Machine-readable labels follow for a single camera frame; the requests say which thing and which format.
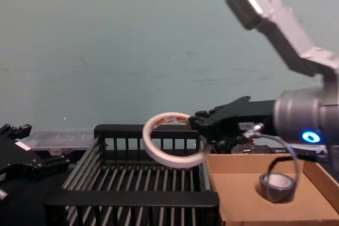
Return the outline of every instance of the blue led light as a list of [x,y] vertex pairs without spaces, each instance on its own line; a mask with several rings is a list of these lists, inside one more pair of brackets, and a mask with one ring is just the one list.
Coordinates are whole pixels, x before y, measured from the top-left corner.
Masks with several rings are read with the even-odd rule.
[[309,143],[318,143],[320,142],[320,136],[316,134],[315,132],[304,132],[302,134],[303,140],[309,142]]

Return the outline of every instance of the black wire rack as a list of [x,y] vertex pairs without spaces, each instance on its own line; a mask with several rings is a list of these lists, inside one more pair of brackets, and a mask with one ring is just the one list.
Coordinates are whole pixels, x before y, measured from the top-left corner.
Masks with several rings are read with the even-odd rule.
[[[44,197],[47,225],[219,225],[219,197],[206,165],[173,169],[144,151],[142,125],[98,125],[62,189]],[[200,150],[198,134],[164,125],[152,138],[166,153]]]

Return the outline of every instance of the clear plastic container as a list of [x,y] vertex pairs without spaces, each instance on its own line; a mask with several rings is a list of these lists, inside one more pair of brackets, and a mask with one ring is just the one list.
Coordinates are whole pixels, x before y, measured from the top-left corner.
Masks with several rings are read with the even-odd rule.
[[47,129],[36,130],[22,142],[33,150],[46,150],[52,156],[86,150],[92,143],[92,129]]

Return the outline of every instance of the cardboard box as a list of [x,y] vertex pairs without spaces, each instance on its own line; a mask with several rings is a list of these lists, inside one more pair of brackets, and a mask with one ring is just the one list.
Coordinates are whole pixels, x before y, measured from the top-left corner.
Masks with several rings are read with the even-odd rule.
[[[339,225],[339,184],[319,164],[300,161],[302,174],[292,202],[273,204],[260,196],[259,176],[277,156],[286,155],[209,155],[209,178],[219,194],[222,225]],[[293,162],[278,163],[274,172],[294,177]]]

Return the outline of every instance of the black tape roll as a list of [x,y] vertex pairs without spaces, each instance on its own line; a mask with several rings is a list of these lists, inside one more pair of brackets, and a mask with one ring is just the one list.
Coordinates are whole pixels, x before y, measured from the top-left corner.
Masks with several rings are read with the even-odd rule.
[[263,198],[273,203],[286,203],[293,200],[296,190],[296,182],[293,178],[281,173],[272,173],[270,184],[267,179],[267,173],[262,174],[259,178],[260,194]]

